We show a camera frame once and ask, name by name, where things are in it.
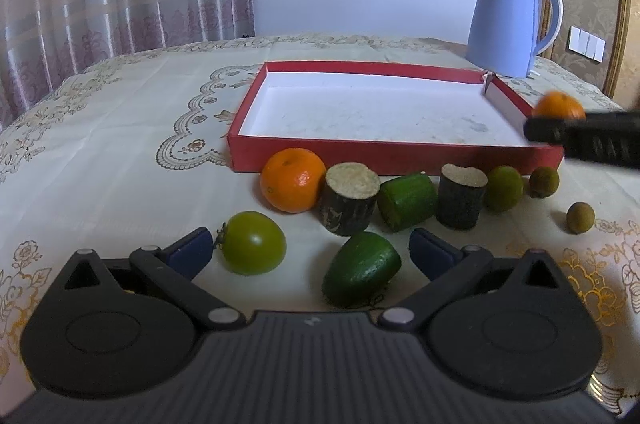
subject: cucumber piece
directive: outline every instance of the cucumber piece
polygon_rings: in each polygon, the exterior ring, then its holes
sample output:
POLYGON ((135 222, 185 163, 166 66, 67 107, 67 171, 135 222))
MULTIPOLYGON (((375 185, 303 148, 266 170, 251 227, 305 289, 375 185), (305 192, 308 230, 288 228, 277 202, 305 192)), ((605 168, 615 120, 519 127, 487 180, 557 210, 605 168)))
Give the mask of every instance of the cucumber piece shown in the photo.
POLYGON ((322 293, 339 308, 366 301, 400 270, 393 245, 375 233, 353 235, 334 256, 322 280, 322 293))
POLYGON ((380 186, 378 209, 393 233, 420 224, 436 211, 438 194, 426 173, 388 180, 380 186))

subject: orange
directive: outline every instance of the orange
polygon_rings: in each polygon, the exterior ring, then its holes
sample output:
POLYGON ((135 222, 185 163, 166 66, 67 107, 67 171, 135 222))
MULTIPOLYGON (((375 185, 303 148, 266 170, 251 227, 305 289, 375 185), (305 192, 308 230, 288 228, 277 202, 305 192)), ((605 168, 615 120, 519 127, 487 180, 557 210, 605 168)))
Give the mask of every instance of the orange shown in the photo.
POLYGON ((302 213, 316 205, 326 167, 312 151, 287 148, 271 156, 260 173, 260 190, 276 209, 302 213))
POLYGON ((540 98, 532 115, 534 117, 554 117, 556 119, 584 119, 582 105, 559 90, 553 90, 540 98))

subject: wall switch panel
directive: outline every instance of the wall switch panel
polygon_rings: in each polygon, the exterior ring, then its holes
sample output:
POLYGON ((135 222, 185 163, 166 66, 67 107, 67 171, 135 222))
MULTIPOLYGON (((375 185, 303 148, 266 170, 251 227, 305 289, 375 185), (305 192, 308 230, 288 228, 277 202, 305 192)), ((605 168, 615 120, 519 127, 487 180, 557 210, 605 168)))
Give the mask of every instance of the wall switch panel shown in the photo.
POLYGON ((602 63, 602 60, 604 60, 604 40, 597 36, 593 37, 596 39, 596 54, 593 59, 598 63, 602 63))
POLYGON ((598 38, 593 34, 589 34, 585 30, 578 29, 572 26, 569 30, 569 44, 568 49, 587 58, 593 59, 598 63, 601 63, 604 59, 604 45, 603 39, 598 38))
POLYGON ((584 56, 587 55, 587 44, 589 43, 589 33, 585 30, 580 31, 580 38, 578 38, 578 52, 584 56))
POLYGON ((569 30, 569 50, 578 52, 578 39, 580 38, 580 29, 572 26, 569 30))
POLYGON ((596 59, 596 40, 596 36, 593 34, 589 35, 587 39, 587 50, 584 53, 587 58, 596 59))

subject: embroidered tablecloth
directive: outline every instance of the embroidered tablecloth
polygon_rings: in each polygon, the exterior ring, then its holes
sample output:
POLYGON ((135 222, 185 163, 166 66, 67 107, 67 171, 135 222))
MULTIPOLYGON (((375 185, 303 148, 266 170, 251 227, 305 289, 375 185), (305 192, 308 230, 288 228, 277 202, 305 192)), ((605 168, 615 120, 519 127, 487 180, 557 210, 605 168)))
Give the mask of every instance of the embroidered tablecloth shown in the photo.
MULTIPOLYGON (((312 213, 272 211, 257 194, 257 176, 226 166, 225 134, 264 61, 294 59, 394 61, 474 68, 464 47, 431 39, 285 36, 205 42, 119 56, 66 80, 0 134, 0 413, 31 386, 18 354, 24 325, 70 254, 91 247, 126 257, 145 244, 167 245, 195 227, 211 231, 232 214, 268 214, 287 236, 274 271, 243 277, 218 253, 195 282, 247 314, 254 309, 323 310, 320 284, 345 241, 312 213)), ((545 59, 526 79, 508 80, 534 103, 560 89, 587 109, 616 109, 597 88, 545 59)), ((499 256, 543 247, 558 261, 597 321, 604 355, 590 390, 621 413, 640 393, 640 175, 564 162, 557 194, 526 197, 502 215, 483 212, 472 231, 435 219, 424 226, 453 245, 480 244, 499 256), (566 209, 590 203, 595 227, 563 229, 566 209)), ((427 281, 408 258, 410 229, 387 235, 402 269, 376 313, 427 281)))

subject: cut wood cylinder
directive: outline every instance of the cut wood cylinder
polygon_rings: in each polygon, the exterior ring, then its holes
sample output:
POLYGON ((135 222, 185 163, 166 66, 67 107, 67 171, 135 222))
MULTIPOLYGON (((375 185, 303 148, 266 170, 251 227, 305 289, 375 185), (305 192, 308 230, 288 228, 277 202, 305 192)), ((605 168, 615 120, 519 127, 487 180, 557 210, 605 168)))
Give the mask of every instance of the cut wood cylinder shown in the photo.
POLYGON ((436 218, 452 229, 471 229, 478 223, 487 177, 476 168, 445 164, 440 172, 436 218))
POLYGON ((324 177, 320 220, 332 233, 350 237, 369 226, 380 177, 359 162, 331 166, 324 177))

